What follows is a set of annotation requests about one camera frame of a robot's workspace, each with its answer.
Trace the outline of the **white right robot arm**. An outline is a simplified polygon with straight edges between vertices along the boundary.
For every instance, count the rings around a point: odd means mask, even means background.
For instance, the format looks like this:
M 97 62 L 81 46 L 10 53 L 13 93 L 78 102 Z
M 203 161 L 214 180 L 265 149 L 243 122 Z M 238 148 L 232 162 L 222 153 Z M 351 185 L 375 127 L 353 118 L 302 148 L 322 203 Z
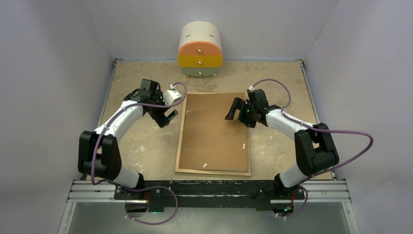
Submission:
M 282 107 L 269 105 L 262 89 L 249 90 L 247 95 L 247 99 L 234 98 L 226 120 L 233 120 L 239 111 L 238 121 L 246 127 L 254 128 L 260 123 L 294 141 L 295 164 L 274 177 L 273 191 L 277 197 L 286 198 L 305 179 L 338 164 L 339 155 L 326 124 L 301 121 Z

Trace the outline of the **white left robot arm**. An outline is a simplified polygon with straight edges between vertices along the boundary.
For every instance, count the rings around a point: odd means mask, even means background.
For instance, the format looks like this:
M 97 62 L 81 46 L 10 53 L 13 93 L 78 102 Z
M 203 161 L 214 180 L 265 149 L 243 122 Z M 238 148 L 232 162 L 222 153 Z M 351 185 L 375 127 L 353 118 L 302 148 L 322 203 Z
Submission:
M 184 93 L 176 85 L 184 88 Z M 145 194 L 145 180 L 141 173 L 123 166 L 119 142 L 127 131 L 148 114 L 163 128 L 174 119 L 178 111 L 169 115 L 166 111 L 181 104 L 187 97 L 188 90 L 182 82 L 173 83 L 162 91 L 160 83 L 143 79 L 140 87 L 127 94 L 116 112 L 101 126 L 93 131 L 84 131 L 79 137 L 78 170 L 89 175 L 92 185 L 103 182 L 113 184 L 132 199 L 140 199 Z

